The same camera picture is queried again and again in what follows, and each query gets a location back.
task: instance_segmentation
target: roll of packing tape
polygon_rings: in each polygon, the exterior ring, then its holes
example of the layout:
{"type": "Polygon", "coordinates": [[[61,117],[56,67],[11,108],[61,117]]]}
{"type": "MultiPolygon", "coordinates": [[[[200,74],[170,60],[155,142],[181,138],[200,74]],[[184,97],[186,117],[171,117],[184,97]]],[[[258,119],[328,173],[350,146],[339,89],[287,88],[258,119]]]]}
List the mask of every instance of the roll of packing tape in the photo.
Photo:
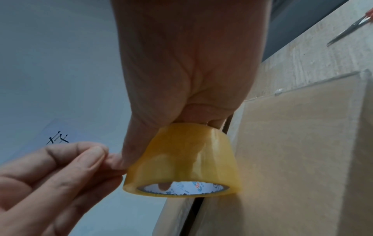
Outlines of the roll of packing tape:
{"type": "Polygon", "coordinates": [[[241,182],[226,134],[176,123],[162,128],[128,169],[123,189],[154,197],[210,197],[238,192],[241,182]],[[158,187],[171,182],[167,190],[158,187]]]}

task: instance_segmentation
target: inner ring of tape roll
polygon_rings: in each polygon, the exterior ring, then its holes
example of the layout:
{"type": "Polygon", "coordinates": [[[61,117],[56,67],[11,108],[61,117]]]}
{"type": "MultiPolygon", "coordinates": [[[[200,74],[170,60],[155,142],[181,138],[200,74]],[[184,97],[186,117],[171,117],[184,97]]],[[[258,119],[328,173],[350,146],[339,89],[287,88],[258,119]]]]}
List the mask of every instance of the inner ring of tape roll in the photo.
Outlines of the inner ring of tape roll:
{"type": "Polygon", "coordinates": [[[183,181],[183,182],[172,182],[171,186],[167,190],[159,188],[158,184],[150,184],[137,188],[139,191],[163,194],[163,195],[200,195],[221,192],[229,189],[229,186],[205,183],[205,182],[194,182],[194,181],[183,181]]]}

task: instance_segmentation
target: fingernail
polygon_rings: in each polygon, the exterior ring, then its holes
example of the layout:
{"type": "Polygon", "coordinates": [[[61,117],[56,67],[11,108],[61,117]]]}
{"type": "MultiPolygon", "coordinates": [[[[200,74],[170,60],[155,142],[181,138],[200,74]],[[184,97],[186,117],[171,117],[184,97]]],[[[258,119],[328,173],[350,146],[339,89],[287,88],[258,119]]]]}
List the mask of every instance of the fingernail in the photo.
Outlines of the fingernail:
{"type": "Polygon", "coordinates": [[[83,167],[90,168],[96,164],[106,153],[100,146],[96,146],[83,152],[78,159],[83,167]]]}

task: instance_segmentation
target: human hand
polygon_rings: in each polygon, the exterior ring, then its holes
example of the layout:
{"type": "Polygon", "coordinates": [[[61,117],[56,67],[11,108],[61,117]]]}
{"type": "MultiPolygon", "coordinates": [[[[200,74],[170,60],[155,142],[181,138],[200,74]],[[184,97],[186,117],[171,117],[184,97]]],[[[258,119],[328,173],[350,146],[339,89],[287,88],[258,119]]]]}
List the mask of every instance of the human hand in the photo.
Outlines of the human hand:
{"type": "Polygon", "coordinates": [[[107,155],[99,143],[50,145],[0,167],[1,235],[68,235],[122,181],[99,170],[107,155]]]}
{"type": "Polygon", "coordinates": [[[117,169],[159,128],[220,128],[243,102],[261,61],[270,0],[112,0],[132,117],[117,169]]]}

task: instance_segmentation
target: yellow tape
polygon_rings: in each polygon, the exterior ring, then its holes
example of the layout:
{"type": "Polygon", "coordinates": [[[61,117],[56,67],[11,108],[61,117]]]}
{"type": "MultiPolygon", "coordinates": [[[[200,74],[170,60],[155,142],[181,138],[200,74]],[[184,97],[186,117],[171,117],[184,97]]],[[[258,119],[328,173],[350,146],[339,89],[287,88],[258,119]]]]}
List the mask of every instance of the yellow tape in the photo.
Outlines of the yellow tape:
{"type": "Polygon", "coordinates": [[[241,190],[228,137],[200,124],[162,128],[127,172],[123,189],[155,197],[210,197],[241,190]],[[170,183],[168,190],[158,184],[170,183]]]}

